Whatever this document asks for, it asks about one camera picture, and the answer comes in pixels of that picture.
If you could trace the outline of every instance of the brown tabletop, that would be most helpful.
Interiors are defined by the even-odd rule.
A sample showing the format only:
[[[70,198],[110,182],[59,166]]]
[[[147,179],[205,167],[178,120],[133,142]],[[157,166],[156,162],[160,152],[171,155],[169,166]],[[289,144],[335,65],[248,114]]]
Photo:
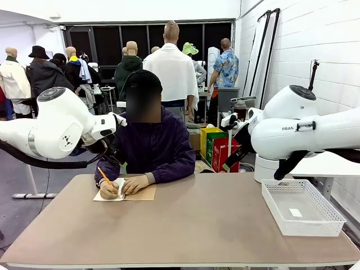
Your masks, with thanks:
[[[154,201],[93,201],[76,176],[0,262],[43,268],[331,266],[360,252],[339,237],[283,236],[252,173],[159,184]]]

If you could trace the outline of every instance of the pencil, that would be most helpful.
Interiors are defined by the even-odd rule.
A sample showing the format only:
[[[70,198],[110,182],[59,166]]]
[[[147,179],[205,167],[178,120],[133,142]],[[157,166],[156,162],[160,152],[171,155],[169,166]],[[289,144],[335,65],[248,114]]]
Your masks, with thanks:
[[[113,183],[110,182],[110,180],[107,178],[107,176],[105,175],[105,173],[99,168],[97,167],[97,169],[99,170],[99,172],[101,173],[101,175],[104,177],[105,181],[111,185],[112,187],[114,187]]]

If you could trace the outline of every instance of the white basket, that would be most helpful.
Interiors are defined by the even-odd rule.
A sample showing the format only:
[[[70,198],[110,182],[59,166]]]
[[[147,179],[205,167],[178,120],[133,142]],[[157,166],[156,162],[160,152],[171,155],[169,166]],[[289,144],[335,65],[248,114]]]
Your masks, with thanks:
[[[262,180],[262,195],[283,235],[338,236],[346,222],[308,180]]]

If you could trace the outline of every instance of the lime green bucket hat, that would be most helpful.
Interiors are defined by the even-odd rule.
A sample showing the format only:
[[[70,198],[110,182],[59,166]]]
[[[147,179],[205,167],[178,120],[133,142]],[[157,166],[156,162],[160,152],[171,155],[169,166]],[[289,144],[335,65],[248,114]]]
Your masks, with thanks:
[[[185,53],[186,55],[188,55],[189,53],[195,55],[199,52],[199,50],[195,48],[195,46],[192,43],[186,42],[182,47],[182,52]]]

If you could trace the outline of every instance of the person's right hand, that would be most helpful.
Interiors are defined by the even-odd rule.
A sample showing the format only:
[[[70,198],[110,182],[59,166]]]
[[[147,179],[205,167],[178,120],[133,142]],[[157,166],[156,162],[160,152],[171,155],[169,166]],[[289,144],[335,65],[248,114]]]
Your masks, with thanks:
[[[112,185],[108,184],[105,180],[100,183],[100,196],[103,199],[111,200],[118,197],[119,185],[115,182],[112,182]]]

